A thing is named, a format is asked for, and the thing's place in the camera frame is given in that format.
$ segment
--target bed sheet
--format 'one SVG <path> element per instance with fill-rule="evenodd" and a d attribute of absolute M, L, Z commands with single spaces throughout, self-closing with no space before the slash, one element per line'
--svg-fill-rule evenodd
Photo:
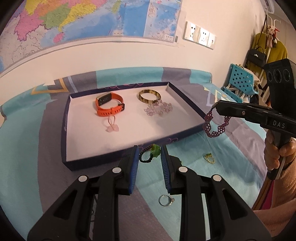
<path fill-rule="evenodd" d="M 61 160 L 60 135 L 69 93 L 131 83 L 170 81 L 204 113 L 219 99 L 231 100 L 211 83 L 208 72 L 176 68 L 123 68 L 68 76 L 55 85 L 37 86 L 0 107 L 0 205 L 15 229 L 26 239 L 29 230 L 61 193 L 80 175 L 94 177 L 117 162 L 71 172 Z M 213 112 L 213 129 L 223 122 Z M 208 138 L 204 132 L 167 145 L 170 155 L 197 174 L 220 174 L 251 207 L 263 184 L 265 131 L 257 124 L 232 118 L 226 132 Z M 203 156 L 211 152 L 215 164 Z M 119 198 L 121 240 L 178 240 L 181 198 L 162 207 L 166 194 L 160 158 L 139 163 L 131 196 Z"/>

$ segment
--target person's hand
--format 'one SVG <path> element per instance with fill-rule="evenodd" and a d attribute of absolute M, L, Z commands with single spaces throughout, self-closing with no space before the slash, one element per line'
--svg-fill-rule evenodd
<path fill-rule="evenodd" d="M 291 141 L 284 145 L 280 150 L 274 146 L 272 143 L 274 141 L 274 136 L 270 130 L 266 133 L 265 138 L 265 148 L 264 148 L 264 161 L 269 170 L 279 168 L 279 158 L 280 156 L 286 157 L 285 167 L 291 163 L 296 157 L 296 141 L 291 138 Z"/>

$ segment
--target smartwatch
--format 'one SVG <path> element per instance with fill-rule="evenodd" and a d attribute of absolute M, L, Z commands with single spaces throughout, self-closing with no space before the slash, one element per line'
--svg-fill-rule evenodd
<path fill-rule="evenodd" d="M 116 99 L 120 102 L 120 104 L 118 104 L 118 106 L 115 107 L 111 107 L 110 109 L 103 109 L 100 106 L 109 102 L 112 99 Z M 123 102 L 123 98 L 115 93 L 112 92 L 107 92 L 104 93 L 103 95 L 100 95 L 96 98 L 95 100 L 96 102 L 96 109 L 97 109 L 97 114 L 98 116 L 110 116 L 110 115 L 115 115 L 121 111 L 124 110 L 124 102 Z"/>

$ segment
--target handbag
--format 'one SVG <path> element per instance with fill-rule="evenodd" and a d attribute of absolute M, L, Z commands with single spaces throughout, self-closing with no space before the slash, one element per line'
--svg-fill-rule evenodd
<path fill-rule="evenodd" d="M 258 43 L 261 39 L 265 23 L 266 23 L 266 32 L 267 32 L 267 15 L 265 15 L 265 21 L 264 21 L 264 24 L 262 27 L 262 31 L 261 31 L 260 37 L 258 39 L 258 42 L 257 42 L 255 48 L 250 49 L 247 54 L 247 60 L 262 69 L 263 69 L 264 65 L 266 64 L 266 60 L 267 60 L 267 56 L 266 56 L 267 36 L 266 36 L 266 41 L 265 41 L 265 49 L 263 49 L 262 47 L 258 47 Z"/>

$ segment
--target wall socket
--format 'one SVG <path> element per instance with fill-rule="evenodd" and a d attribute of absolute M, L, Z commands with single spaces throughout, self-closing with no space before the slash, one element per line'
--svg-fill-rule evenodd
<path fill-rule="evenodd" d="M 203 45 L 210 49 L 214 49 L 217 42 L 217 37 L 214 34 L 188 21 L 185 25 L 184 39 Z"/>

